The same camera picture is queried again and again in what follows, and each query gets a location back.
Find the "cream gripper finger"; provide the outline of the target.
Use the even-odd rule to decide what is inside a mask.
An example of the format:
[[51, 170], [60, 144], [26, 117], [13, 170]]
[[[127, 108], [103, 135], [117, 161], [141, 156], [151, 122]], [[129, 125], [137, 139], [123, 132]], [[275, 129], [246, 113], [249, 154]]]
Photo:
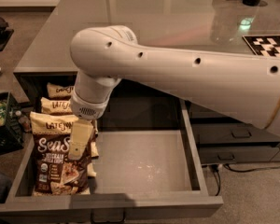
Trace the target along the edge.
[[73, 123], [70, 134], [70, 148], [68, 157], [70, 160], [79, 160], [93, 135], [93, 125], [84, 119]]

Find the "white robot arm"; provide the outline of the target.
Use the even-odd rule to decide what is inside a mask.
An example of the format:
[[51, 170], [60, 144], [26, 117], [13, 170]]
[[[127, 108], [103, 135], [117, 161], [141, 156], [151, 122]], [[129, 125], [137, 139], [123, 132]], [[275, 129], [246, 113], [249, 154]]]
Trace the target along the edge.
[[141, 46], [126, 26], [79, 31], [73, 113], [100, 118], [123, 80], [190, 101], [280, 137], [280, 57]]

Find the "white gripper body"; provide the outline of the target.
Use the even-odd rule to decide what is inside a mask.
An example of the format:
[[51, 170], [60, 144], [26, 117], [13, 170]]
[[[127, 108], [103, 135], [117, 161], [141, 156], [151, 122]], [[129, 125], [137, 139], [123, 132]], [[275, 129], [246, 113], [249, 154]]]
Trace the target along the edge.
[[74, 115], [86, 120], [100, 118], [106, 109], [107, 102], [91, 103], [80, 98], [75, 92], [70, 99], [70, 106]]

